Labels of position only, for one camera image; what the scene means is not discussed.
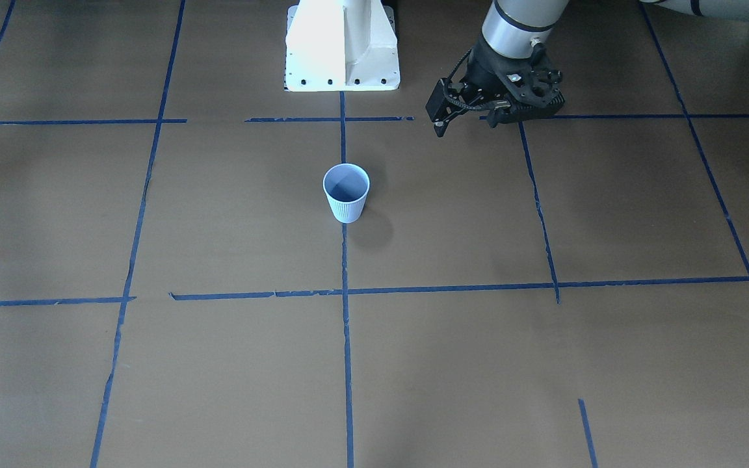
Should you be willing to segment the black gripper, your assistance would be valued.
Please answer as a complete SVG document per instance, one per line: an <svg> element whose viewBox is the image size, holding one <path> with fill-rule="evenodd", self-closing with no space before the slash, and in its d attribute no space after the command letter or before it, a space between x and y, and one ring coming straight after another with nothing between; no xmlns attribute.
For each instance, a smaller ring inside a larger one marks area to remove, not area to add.
<svg viewBox="0 0 749 468"><path fill-rule="evenodd" d="M518 105L496 74L479 62L479 49L471 47L460 61L434 85L425 105L437 137L444 137L449 122L468 112L484 112L490 125L522 121Z"/></svg>

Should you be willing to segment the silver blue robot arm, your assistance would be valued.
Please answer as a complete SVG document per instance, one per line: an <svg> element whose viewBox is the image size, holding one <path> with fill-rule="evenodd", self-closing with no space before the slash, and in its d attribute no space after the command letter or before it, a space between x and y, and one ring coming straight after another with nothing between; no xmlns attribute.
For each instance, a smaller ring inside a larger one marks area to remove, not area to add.
<svg viewBox="0 0 749 468"><path fill-rule="evenodd" d="M492 1L464 76L437 80L426 112L442 137L465 114L497 127L614 107L668 53L698 106L749 107L749 1Z"/></svg>

